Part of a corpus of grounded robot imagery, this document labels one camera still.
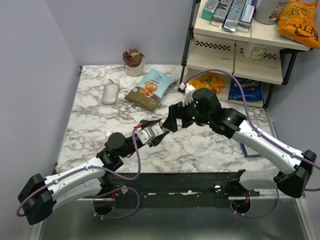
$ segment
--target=orange snack bag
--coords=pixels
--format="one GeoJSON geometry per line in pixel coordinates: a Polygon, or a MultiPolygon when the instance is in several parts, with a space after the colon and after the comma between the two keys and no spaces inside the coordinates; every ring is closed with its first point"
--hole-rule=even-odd
{"type": "Polygon", "coordinates": [[[189,81],[189,84],[194,86],[195,90],[207,88],[215,93],[221,93],[221,87],[225,86],[219,73],[208,72],[205,75],[199,76],[189,81]]]}
{"type": "Polygon", "coordinates": [[[318,30],[315,23],[318,0],[306,3],[291,0],[278,19],[278,33],[310,48],[320,48],[318,30]]]}

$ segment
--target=gray wall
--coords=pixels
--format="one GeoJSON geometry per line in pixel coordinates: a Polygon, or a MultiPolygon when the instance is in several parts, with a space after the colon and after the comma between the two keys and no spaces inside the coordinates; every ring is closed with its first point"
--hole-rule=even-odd
{"type": "Polygon", "coordinates": [[[1,1],[0,36],[0,238],[25,240],[17,196],[54,169],[79,67],[44,0],[1,1]]]}
{"type": "MultiPolygon", "coordinates": [[[[320,28],[320,4],[316,23],[320,28]]],[[[278,86],[272,96],[270,112],[279,139],[302,151],[312,150],[320,164],[320,50],[298,54],[287,86],[278,86]]],[[[320,188],[320,172],[315,169],[307,185],[320,188]]],[[[320,192],[307,192],[310,218],[320,239],[320,192]]]]}
{"type": "Polygon", "coordinates": [[[148,64],[180,64],[193,0],[46,0],[82,65],[122,64],[137,48],[148,64]]]}

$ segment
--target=blue doritos bag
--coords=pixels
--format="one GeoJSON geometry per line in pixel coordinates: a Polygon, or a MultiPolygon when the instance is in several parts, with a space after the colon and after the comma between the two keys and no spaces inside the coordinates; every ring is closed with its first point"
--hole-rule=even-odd
{"type": "MultiPolygon", "coordinates": [[[[247,102],[258,102],[263,100],[261,87],[262,83],[260,81],[255,81],[242,77],[236,77],[236,79],[240,82],[243,88],[245,100],[247,102]]],[[[242,101],[240,89],[236,82],[233,80],[231,80],[228,100],[242,101]]]]}

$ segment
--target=shelf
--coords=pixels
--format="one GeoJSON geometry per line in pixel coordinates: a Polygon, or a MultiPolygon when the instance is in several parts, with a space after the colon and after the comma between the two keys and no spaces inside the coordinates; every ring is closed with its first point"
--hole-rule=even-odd
{"type": "Polygon", "coordinates": [[[194,35],[186,67],[197,70],[234,71],[235,42],[221,38],[194,35]]]}
{"type": "Polygon", "coordinates": [[[279,49],[269,47],[262,59],[250,60],[243,55],[245,43],[237,42],[234,76],[264,83],[281,85],[283,82],[279,49]]]}
{"type": "Polygon", "coordinates": [[[253,19],[250,42],[280,48],[308,51],[310,47],[293,41],[277,32],[278,24],[265,25],[253,19]]]}
{"type": "Polygon", "coordinates": [[[207,0],[202,0],[200,2],[193,30],[194,34],[301,51],[308,51],[310,49],[308,46],[279,34],[277,32],[278,24],[266,25],[253,19],[252,26],[248,33],[240,31],[229,32],[224,31],[223,28],[212,26],[210,21],[201,18],[202,10],[204,9],[206,2],[207,0]]]}
{"type": "MultiPolygon", "coordinates": [[[[199,72],[199,70],[197,70],[197,69],[188,68],[186,78],[189,78],[198,72],[199,72]]],[[[218,100],[222,101],[222,102],[243,105],[244,104],[243,101],[228,100],[229,92],[230,92],[231,77],[229,77],[228,75],[225,75],[225,74],[221,74],[221,77],[224,82],[224,87],[221,88],[221,93],[216,95],[218,100]]],[[[264,104],[263,101],[248,101],[247,102],[248,106],[258,107],[258,108],[262,108],[263,104],[264,104]]]]}
{"type": "Polygon", "coordinates": [[[196,21],[195,21],[194,30],[193,30],[194,34],[202,34],[202,35],[211,36],[211,37],[249,42],[251,37],[250,30],[249,32],[241,32],[241,31],[228,32],[228,31],[224,31],[223,28],[212,26],[210,21],[201,18],[202,10],[204,9],[206,2],[207,0],[202,0],[200,2],[199,11],[196,16],[196,21]]]}

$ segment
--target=marble table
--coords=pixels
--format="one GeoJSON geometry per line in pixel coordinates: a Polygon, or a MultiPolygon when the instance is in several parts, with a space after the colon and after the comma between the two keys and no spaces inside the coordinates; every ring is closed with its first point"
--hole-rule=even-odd
{"type": "MultiPolygon", "coordinates": [[[[144,74],[128,76],[123,65],[84,66],[76,97],[67,125],[59,159],[56,164],[58,173],[76,167],[96,156],[104,148],[108,136],[121,132],[125,136],[132,133],[133,126],[142,120],[165,118],[168,106],[183,99],[177,91],[181,66],[146,65],[144,74]],[[151,69],[155,68],[177,79],[162,97],[152,113],[124,97],[151,69]],[[118,101],[114,105],[103,105],[101,96],[108,79],[120,84],[118,101]]],[[[245,113],[243,105],[221,102],[224,108],[235,108],[245,113]]],[[[270,132],[265,110],[250,107],[250,116],[259,126],[270,132]]],[[[211,131],[208,126],[192,125],[168,134],[160,145],[140,149],[142,172],[236,172],[239,169],[263,170],[273,167],[263,157],[245,158],[241,146],[211,131]]],[[[125,158],[118,172],[134,173],[138,169],[134,154],[125,158]]]]}

